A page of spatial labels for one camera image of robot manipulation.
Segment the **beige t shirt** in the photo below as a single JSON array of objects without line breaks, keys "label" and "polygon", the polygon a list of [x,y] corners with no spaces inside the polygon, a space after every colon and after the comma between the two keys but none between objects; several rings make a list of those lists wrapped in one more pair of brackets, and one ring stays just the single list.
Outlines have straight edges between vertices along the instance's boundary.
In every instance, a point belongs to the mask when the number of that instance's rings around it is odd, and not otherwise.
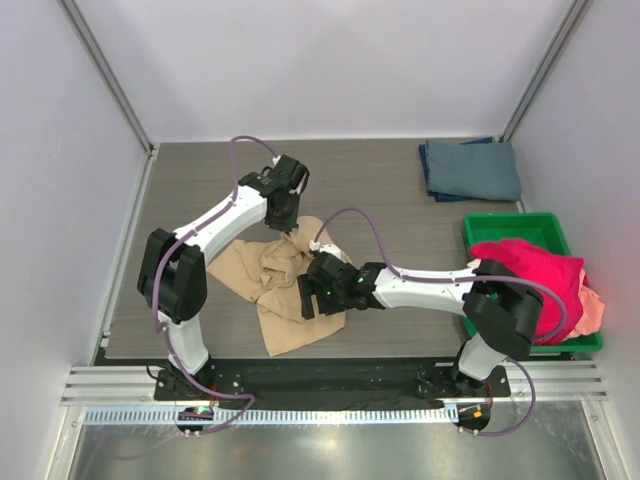
[{"label": "beige t shirt", "polygon": [[277,356],[322,340],[346,325],[346,314],[314,313],[303,318],[297,278],[306,272],[312,256],[309,244],[333,240],[321,231],[322,221],[301,216],[298,227],[272,242],[234,240],[207,267],[207,272],[241,298],[256,305],[263,341]]}]

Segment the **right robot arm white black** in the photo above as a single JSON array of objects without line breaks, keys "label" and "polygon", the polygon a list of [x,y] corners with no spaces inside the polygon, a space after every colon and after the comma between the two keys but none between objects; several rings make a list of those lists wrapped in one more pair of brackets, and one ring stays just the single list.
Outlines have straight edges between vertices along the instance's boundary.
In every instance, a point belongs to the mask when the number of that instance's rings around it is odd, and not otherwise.
[{"label": "right robot arm white black", "polygon": [[449,373],[424,378],[436,393],[480,396],[505,360],[528,359],[544,298],[531,282],[501,263],[449,272],[403,270],[383,262],[356,267],[338,255],[316,253],[297,278],[301,315],[348,310],[421,308],[463,316],[476,330]]}]

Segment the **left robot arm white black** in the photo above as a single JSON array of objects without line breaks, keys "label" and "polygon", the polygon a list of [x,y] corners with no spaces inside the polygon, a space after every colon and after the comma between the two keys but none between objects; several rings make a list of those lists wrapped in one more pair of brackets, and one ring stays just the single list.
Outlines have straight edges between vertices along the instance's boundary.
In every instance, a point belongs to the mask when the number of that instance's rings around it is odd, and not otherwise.
[{"label": "left robot arm white black", "polygon": [[211,356],[199,318],[208,295],[207,267],[254,224],[285,233],[295,229],[309,176],[300,161],[276,156],[262,171],[240,178],[224,200],[197,219],[149,235],[137,290],[151,308],[170,364],[179,372],[177,387],[188,398],[198,400],[213,393]]}]

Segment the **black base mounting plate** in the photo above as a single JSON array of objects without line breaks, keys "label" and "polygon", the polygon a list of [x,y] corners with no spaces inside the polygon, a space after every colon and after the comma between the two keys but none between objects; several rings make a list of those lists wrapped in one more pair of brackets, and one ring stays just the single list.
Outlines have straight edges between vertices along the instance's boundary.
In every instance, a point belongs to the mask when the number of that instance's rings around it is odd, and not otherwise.
[{"label": "black base mounting plate", "polygon": [[391,411],[434,408],[439,401],[511,395],[505,368],[471,390],[456,383],[451,357],[214,359],[197,375],[215,392],[251,394],[271,411]]}]

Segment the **white t shirt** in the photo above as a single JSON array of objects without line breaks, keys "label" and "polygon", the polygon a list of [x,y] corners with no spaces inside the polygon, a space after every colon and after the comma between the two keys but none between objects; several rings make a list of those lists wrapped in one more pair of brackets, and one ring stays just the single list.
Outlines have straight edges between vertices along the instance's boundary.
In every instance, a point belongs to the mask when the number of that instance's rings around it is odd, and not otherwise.
[{"label": "white t shirt", "polygon": [[467,264],[467,267],[468,267],[469,269],[475,270],[475,269],[477,269],[477,268],[480,266],[480,264],[481,264],[481,259],[476,258],[476,259],[471,260],[471,261]]}]

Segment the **folded grey-blue t shirt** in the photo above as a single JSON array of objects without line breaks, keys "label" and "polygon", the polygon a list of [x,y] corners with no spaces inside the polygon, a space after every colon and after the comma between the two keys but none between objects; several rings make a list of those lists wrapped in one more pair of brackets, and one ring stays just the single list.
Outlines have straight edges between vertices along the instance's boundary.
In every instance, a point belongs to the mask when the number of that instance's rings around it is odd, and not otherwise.
[{"label": "folded grey-blue t shirt", "polygon": [[488,201],[515,202],[522,185],[510,143],[424,144],[429,192]]}]

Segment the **green plastic bin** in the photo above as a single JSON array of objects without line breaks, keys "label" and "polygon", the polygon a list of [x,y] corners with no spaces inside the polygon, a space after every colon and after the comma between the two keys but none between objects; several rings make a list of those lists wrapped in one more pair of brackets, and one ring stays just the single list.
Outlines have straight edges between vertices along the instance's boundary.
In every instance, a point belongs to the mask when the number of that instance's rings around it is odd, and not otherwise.
[{"label": "green plastic bin", "polygon": [[[519,238],[553,254],[572,256],[560,223],[551,213],[469,214],[464,217],[463,242],[467,257],[473,260],[470,248],[482,242],[497,242],[505,238]],[[603,341],[598,332],[577,337],[557,345],[537,345],[534,354],[582,354],[601,350]]]}]

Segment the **magenta t shirt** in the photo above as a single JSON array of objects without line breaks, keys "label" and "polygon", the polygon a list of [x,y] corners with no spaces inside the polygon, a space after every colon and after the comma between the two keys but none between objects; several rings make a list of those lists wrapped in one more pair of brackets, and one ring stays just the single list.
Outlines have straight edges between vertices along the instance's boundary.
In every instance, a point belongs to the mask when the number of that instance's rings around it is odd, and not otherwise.
[{"label": "magenta t shirt", "polygon": [[519,238],[477,243],[470,248],[470,254],[473,259],[500,262],[519,277],[551,289],[564,302],[567,310],[564,326],[554,336],[549,336],[561,320],[561,310],[546,292],[542,292],[544,305],[536,336],[544,336],[544,339],[537,341],[537,345],[564,342],[583,317],[580,298],[584,280],[582,259],[553,254]]}]

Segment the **salmon pink t shirt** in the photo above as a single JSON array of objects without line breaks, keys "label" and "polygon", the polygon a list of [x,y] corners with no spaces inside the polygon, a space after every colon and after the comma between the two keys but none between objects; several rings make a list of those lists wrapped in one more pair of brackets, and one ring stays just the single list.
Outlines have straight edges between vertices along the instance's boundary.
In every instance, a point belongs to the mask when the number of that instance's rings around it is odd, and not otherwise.
[{"label": "salmon pink t shirt", "polygon": [[591,335],[598,332],[602,326],[605,304],[601,301],[600,296],[589,287],[589,281],[584,270],[580,272],[578,298],[583,313],[567,335],[566,340]]}]

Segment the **aluminium extrusion rail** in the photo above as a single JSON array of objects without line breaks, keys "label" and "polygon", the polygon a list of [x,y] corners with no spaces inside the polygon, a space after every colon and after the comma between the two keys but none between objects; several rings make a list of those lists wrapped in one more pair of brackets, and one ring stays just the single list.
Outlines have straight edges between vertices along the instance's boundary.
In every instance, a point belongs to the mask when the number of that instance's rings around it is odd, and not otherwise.
[{"label": "aluminium extrusion rail", "polygon": [[138,405],[154,401],[156,381],[144,366],[73,367],[61,406]]}]

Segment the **right aluminium frame post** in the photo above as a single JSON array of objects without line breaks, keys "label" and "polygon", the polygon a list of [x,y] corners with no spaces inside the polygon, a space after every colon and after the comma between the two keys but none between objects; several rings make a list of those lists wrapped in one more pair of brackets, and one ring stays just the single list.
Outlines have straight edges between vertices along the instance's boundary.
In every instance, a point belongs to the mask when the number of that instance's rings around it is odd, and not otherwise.
[{"label": "right aluminium frame post", "polygon": [[513,139],[592,4],[593,2],[590,0],[570,2],[513,114],[498,137],[499,142],[509,142]]}]

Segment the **aluminium frame post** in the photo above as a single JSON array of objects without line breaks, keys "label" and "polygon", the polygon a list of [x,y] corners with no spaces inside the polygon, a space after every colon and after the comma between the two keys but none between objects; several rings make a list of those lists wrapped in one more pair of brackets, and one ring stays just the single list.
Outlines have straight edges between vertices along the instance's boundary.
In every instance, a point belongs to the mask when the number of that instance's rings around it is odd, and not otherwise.
[{"label": "aluminium frame post", "polygon": [[590,0],[570,2],[513,114],[498,137],[499,142],[509,142],[513,139],[592,4],[593,2]]},{"label": "aluminium frame post", "polygon": [[136,140],[145,153],[149,155],[153,151],[153,142],[149,139],[138,115],[135,113],[133,106],[117,79],[110,62],[99,45],[99,42],[84,14],[79,8],[78,3],[74,0],[58,0],[57,3],[66,15],[72,29],[78,36],[89,56],[89,59],[96,68]]}]

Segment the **left aluminium frame post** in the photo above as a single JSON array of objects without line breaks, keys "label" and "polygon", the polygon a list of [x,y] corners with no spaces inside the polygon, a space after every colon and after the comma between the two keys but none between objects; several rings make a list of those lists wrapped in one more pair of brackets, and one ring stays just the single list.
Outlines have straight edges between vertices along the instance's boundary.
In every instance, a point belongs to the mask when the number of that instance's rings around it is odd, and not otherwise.
[{"label": "left aluminium frame post", "polygon": [[78,36],[89,56],[89,59],[96,68],[136,140],[145,153],[149,155],[153,151],[153,142],[149,139],[138,115],[135,113],[133,106],[117,79],[110,62],[99,45],[99,42],[84,14],[79,8],[78,3],[74,0],[58,0],[57,3],[66,15],[72,29]]}]

